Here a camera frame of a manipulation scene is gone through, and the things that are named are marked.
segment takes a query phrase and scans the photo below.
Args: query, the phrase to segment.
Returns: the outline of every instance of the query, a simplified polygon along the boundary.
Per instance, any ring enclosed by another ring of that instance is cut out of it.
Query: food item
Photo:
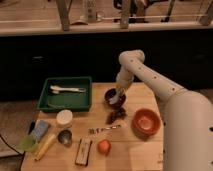
[[[98,143],[98,151],[101,154],[108,155],[111,149],[111,144],[107,139],[104,139]]]
[[[112,111],[108,117],[107,117],[107,120],[106,120],[106,123],[107,124],[112,124],[116,119],[124,119],[125,117],[127,116],[126,114],[126,110],[121,107],[119,109],[116,109],[114,111]]]
[[[89,160],[90,147],[92,140],[88,138],[82,138],[79,143],[78,152],[75,160],[76,165],[87,166]]]
[[[35,152],[35,161],[40,160],[47,152],[47,150],[53,145],[56,140],[55,134],[49,134],[43,143],[39,145],[38,151]]]

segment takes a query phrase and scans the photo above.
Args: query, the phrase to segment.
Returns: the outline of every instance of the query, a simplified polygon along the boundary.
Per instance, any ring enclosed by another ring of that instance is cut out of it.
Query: green plastic tray
[[[86,92],[60,92],[59,94],[54,94],[50,89],[51,85],[85,88]],[[59,112],[63,109],[89,111],[91,104],[91,77],[58,77],[46,79],[37,108],[43,112]]]

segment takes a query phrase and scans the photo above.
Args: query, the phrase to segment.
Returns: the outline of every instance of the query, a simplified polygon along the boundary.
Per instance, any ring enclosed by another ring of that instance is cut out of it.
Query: dark background
[[[0,100],[38,99],[48,77],[115,82],[119,54],[134,49],[186,88],[212,88],[212,40],[212,29],[0,37]]]

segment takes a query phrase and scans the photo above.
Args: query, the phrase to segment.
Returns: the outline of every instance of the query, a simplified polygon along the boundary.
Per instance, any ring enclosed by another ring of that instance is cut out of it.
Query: white fork
[[[79,92],[83,93],[86,92],[85,88],[76,88],[76,87],[60,87],[58,85],[51,85],[50,89],[53,90],[53,93],[59,93],[60,91],[71,91],[71,92]]]

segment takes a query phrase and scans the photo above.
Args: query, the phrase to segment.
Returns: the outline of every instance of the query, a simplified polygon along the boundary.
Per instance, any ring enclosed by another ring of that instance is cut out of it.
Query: wooden table
[[[40,161],[34,161],[33,155],[26,153],[21,167],[22,171],[148,171],[162,170],[163,160],[163,126],[157,134],[148,140],[136,136],[131,128],[131,121],[135,111],[140,108],[150,108],[159,114],[153,92],[143,83],[134,83],[126,92],[127,100],[124,104],[127,117],[116,120],[113,124],[121,124],[116,130],[105,131],[96,135],[88,133],[92,127],[106,127],[106,118],[112,111],[104,102],[104,94],[114,88],[115,83],[93,83],[92,107],[89,112],[73,112],[74,120],[70,128],[73,133],[73,143],[67,148],[56,142]],[[38,119],[52,124],[56,130],[56,113],[39,113]],[[93,143],[87,167],[75,165],[75,158],[81,138],[90,138]],[[97,151],[97,143],[102,139],[111,142],[111,151],[104,156]]]

